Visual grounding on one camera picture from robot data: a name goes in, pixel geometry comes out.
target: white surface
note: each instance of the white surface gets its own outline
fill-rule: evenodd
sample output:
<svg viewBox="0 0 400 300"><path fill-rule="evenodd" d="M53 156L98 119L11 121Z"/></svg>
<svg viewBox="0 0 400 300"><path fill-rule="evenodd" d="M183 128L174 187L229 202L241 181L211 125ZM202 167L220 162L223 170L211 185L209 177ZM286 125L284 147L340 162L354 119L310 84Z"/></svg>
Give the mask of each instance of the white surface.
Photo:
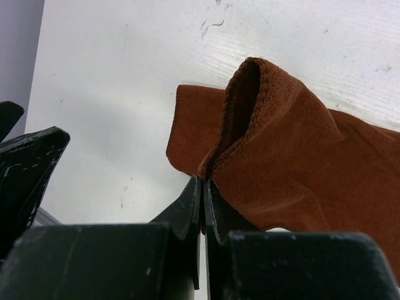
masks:
<svg viewBox="0 0 400 300"><path fill-rule="evenodd" d="M26 129L72 140L44 209L63 223L153 218L188 180L165 157L177 85L224 88L248 56L400 130L399 1L218 2L46 1Z"/></svg>
<svg viewBox="0 0 400 300"><path fill-rule="evenodd" d="M28 109L44 0L0 1L0 102ZM6 139L24 133L26 114Z"/></svg>

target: gray wall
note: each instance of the gray wall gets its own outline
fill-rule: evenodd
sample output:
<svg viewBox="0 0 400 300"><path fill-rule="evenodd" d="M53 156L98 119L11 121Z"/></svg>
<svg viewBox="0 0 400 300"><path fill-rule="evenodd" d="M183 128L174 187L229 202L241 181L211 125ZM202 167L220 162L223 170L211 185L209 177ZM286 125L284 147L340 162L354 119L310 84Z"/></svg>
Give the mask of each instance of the gray wall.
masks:
<svg viewBox="0 0 400 300"><path fill-rule="evenodd" d="M0 0L0 102L25 109L7 138L25 131L43 7L44 0Z"/></svg>

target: cloth fold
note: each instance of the cloth fold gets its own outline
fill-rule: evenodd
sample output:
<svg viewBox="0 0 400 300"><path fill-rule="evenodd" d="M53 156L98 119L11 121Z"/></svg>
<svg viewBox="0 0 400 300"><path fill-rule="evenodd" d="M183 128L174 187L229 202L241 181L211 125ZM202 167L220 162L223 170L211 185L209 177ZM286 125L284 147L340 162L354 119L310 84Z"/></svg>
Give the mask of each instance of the cloth fold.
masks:
<svg viewBox="0 0 400 300"><path fill-rule="evenodd" d="M271 62L247 59L225 92L180 86L167 156L259 228L370 235L400 278L400 133L327 109Z"/></svg>

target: fabric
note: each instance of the fabric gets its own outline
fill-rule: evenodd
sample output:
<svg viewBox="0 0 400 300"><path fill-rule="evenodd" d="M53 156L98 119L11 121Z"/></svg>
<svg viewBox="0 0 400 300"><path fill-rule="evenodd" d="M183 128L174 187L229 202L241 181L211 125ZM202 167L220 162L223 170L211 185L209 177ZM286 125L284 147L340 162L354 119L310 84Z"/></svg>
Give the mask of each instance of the fabric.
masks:
<svg viewBox="0 0 400 300"><path fill-rule="evenodd" d="M327 109L274 64L247 59L225 92L180 86L167 156L261 229L370 235L400 279L400 133Z"/></svg>

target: brown cloth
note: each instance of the brown cloth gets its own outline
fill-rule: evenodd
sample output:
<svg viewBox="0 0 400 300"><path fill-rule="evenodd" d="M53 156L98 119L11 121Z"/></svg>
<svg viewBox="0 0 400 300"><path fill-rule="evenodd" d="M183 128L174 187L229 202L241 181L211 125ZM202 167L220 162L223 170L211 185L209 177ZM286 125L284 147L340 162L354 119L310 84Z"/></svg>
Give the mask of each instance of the brown cloth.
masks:
<svg viewBox="0 0 400 300"><path fill-rule="evenodd" d="M262 229L370 235L400 279L400 133L327 109L272 63L247 59L226 91L179 86L167 156Z"/></svg>

